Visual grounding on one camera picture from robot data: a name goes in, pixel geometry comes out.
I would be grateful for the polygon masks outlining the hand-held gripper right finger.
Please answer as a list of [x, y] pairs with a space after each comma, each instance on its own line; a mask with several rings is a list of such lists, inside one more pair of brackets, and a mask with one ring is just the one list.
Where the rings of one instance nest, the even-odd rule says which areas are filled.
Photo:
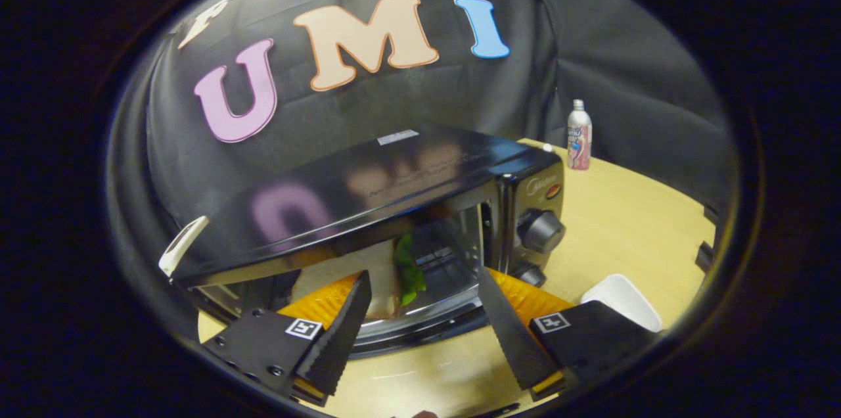
[[535, 401], [589, 387], [657, 338], [604, 302], [573, 305], [487, 267], [478, 294], [514, 378]]

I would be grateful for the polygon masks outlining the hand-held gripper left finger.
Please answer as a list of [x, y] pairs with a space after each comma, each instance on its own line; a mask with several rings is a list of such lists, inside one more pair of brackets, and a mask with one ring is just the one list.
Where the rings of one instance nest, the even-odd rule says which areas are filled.
[[250, 308], [202, 346], [285, 399], [324, 406], [336, 394], [372, 298], [358, 271], [273, 311]]

